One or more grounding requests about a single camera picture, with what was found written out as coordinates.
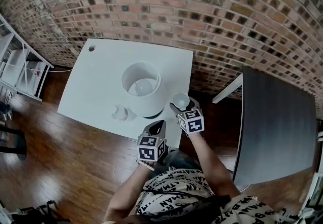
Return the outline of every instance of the white table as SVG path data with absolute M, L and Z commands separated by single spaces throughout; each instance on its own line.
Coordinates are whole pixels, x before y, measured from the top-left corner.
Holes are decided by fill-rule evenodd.
M 145 126 L 166 121 L 167 145 L 179 147 L 182 130 L 169 102 L 175 94 L 188 92 L 193 52 L 189 50 L 121 40 L 88 39 L 77 58 L 59 105 L 58 113 L 84 124 L 137 140 Z M 153 120 L 136 117 L 114 120 L 111 105 L 128 106 L 121 76 L 136 62 L 150 62 L 160 71 L 168 89 L 168 102 Z

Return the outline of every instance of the wooden floor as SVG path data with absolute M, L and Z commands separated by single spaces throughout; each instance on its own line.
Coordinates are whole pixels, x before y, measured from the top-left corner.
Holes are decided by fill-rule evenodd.
M 11 211 L 55 200 L 60 214 L 72 223 L 100 223 L 113 193 L 137 167 L 136 143 L 58 114 L 68 76 L 48 75 L 43 103 L 23 95 L 11 99 L 14 120 L 7 126 L 25 133 L 28 156 L 20 162 L 16 155 L 0 155 L 0 200 Z M 205 115 L 205 139 L 232 169 L 241 102 L 228 99 L 215 105 L 208 95 L 191 95 L 200 101 Z M 187 138 L 182 138 L 180 148 L 194 156 Z M 245 192 L 274 209 L 287 207 L 297 213 L 311 177 L 312 170 L 306 170 L 252 185 Z

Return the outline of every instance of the white shelf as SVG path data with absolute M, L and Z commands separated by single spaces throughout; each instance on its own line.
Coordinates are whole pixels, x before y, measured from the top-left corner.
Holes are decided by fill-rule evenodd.
M 13 37 L 14 37 L 14 34 L 10 33 L 0 39 L 0 61 L 2 61 L 5 55 L 5 52 L 7 51 L 7 48 L 11 40 L 13 39 Z
M 14 50 L 11 52 L 7 61 L 7 65 L 5 66 L 1 76 L 1 79 L 4 82 L 12 86 L 15 86 L 17 84 L 17 81 L 19 79 L 21 71 L 23 70 L 22 68 L 25 65 L 25 60 L 28 54 L 29 54 L 28 49 L 25 49 L 25 56 L 22 49 Z
M 23 69 L 18 83 L 17 88 L 35 96 L 37 92 L 38 85 L 40 83 L 41 76 L 43 75 L 43 71 L 45 70 L 46 63 L 44 62 L 27 62 L 27 69 L 35 69 L 34 71 L 27 70 L 27 88 L 26 88 L 26 78 L 25 78 L 25 70 Z

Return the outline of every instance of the white lamp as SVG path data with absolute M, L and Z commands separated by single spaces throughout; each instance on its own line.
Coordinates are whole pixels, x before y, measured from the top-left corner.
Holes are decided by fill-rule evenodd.
M 136 115 L 153 119 L 163 111 L 168 93 L 160 72 L 151 63 L 130 65 L 122 74 L 122 86 Z

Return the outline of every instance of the beaded bracelet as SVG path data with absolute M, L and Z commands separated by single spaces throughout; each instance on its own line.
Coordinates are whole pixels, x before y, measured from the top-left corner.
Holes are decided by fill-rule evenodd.
M 148 165 L 148 164 L 147 164 L 147 163 L 145 163 L 145 162 L 142 162 L 142 161 L 138 160 L 138 163 L 139 163 L 139 164 L 142 164 L 142 165 L 144 165 L 144 166 L 146 166 L 146 167 L 147 167 L 147 168 L 149 168 L 151 171 L 154 171 L 154 170 L 155 170 L 152 166 Z

